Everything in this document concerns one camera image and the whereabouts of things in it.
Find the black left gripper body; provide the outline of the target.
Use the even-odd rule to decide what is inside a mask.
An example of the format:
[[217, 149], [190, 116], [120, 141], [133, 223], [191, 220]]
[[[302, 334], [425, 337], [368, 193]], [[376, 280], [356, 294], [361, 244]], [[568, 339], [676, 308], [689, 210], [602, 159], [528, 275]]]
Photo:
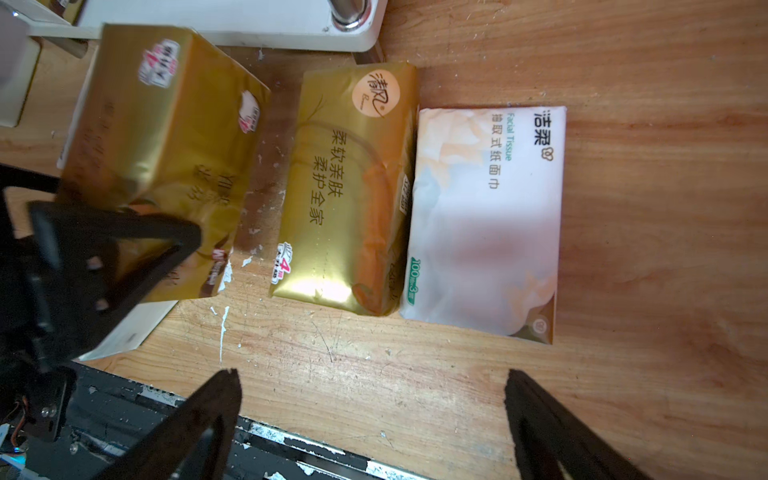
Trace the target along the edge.
[[1, 425], [3, 444], [27, 444], [32, 437], [54, 442], [66, 421], [76, 376], [46, 366], [36, 342], [52, 332], [44, 295], [36, 285], [40, 256], [31, 235], [18, 238], [6, 198], [9, 188], [53, 193], [58, 179], [1, 166]]

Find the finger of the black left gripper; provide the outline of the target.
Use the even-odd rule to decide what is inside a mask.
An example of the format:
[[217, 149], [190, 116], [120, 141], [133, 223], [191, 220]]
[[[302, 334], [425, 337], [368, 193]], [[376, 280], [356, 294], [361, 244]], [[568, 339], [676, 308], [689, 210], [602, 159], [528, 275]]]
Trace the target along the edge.
[[[165, 214], [137, 215], [57, 202], [28, 204], [40, 267], [36, 285], [62, 336], [105, 336], [172, 269], [201, 245], [200, 227]], [[134, 267], [123, 242], [152, 240], [160, 251]]]

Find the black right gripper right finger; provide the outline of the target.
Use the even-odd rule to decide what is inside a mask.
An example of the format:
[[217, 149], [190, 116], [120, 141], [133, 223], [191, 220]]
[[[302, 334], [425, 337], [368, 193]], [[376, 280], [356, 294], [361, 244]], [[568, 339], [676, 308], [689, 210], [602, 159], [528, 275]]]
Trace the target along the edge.
[[523, 479], [646, 479], [529, 375], [511, 370], [505, 408]]

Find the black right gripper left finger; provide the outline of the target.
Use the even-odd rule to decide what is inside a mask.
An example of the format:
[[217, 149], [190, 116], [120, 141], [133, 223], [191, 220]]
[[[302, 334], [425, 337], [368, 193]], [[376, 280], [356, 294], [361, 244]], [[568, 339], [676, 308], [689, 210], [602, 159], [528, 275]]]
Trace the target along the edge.
[[221, 479], [242, 403], [235, 369], [213, 375], [98, 479]]

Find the gold tissue pack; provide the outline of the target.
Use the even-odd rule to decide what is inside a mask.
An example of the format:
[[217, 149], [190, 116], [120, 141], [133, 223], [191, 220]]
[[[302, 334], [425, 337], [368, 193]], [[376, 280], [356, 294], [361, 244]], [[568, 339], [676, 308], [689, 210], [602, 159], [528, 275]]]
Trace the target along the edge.
[[419, 102], [407, 62], [305, 74], [271, 295], [367, 316], [397, 308]]
[[270, 97], [256, 76], [190, 28], [103, 28], [56, 198], [200, 227], [198, 248], [149, 301], [218, 293]]

